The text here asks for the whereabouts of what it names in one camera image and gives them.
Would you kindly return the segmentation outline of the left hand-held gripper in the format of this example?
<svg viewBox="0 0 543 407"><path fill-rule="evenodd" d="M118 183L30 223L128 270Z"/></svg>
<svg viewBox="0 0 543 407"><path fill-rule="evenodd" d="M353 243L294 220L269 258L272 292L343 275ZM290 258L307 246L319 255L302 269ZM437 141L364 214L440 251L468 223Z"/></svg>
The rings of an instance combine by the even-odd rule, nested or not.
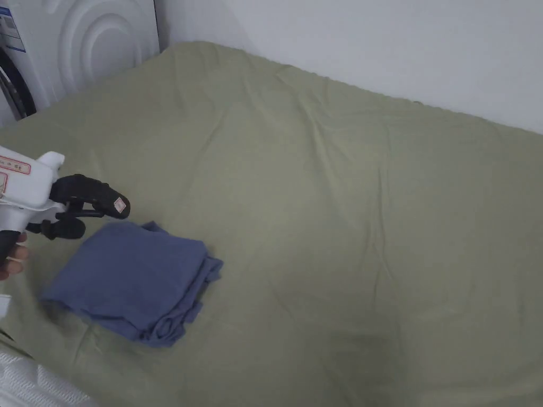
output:
<svg viewBox="0 0 543 407"><path fill-rule="evenodd" d="M34 160L1 147L2 276L19 265L16 254L26 230L48 240L76 240L85 234L77 218L129 217L129 200L109 184L82 174L59 178L64 161L61 153L46 152Z"/></svg>

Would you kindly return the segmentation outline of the person's left hand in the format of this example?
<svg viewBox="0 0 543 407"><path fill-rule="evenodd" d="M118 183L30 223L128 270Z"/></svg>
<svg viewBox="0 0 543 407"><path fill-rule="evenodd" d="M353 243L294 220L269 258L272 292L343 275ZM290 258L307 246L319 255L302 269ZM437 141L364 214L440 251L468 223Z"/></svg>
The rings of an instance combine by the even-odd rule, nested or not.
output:
<svg viewBox="0 0 543 407"><path fill-rule="evenodd" d="M7 258L1 264L1 281L21 273L24 262L29 257L29 249L24 245L28 239L27 233L22 233L15 246L10 250Z"/></svg>

